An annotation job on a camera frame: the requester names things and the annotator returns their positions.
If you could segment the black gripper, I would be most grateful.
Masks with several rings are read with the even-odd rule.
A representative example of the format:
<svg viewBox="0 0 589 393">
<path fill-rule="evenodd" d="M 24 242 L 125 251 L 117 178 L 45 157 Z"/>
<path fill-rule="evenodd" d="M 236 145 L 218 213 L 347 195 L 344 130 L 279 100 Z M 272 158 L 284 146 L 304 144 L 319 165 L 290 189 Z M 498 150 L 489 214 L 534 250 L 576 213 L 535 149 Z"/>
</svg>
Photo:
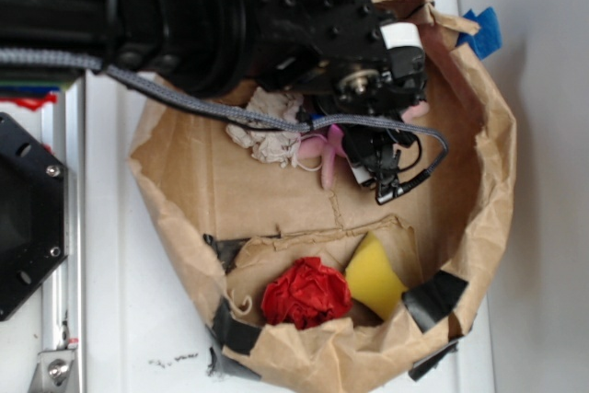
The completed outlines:
<svg viewBox="0 0 589 393">
<path fill-rule="evenodd" d="M 428 178 L 407 171 L 402 149 L 422 129 L 403 115 L 425 101 L 425 51 L 416 27 L 371 0 L 257 0 L 257 82 L 310 98 L 308 130 L 338 127 L 356 179 L 384 204 Z"/>
</svg>

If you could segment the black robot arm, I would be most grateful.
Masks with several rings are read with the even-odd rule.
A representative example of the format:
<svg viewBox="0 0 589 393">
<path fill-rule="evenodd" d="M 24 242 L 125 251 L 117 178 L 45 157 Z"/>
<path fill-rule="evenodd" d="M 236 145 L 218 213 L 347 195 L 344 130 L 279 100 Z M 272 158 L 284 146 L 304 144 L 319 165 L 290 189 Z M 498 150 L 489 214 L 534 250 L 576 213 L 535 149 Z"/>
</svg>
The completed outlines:
<svg viewBox="0 0 589 393">
<path fill-rule="evenodd" d="M 1 0 L 4 76 L 89 70 L 181 110 L 264 131 L 339 125 L 379 203 L 425 100 L 418 30 L 372 0 Z"/>
</svg>

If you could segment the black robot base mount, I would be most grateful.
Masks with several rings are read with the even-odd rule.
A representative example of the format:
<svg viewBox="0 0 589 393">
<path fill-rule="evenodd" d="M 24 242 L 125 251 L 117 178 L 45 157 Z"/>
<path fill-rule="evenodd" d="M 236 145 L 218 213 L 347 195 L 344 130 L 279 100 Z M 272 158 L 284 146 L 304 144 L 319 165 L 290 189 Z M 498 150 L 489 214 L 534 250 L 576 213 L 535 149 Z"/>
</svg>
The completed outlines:
<svg viewBox="0 0 589 393">
<path fill-rule="evenodd" d="M 1 114 L 1 319 L 9 320 L 65 259 L 66 167 Z"/>
</svg>

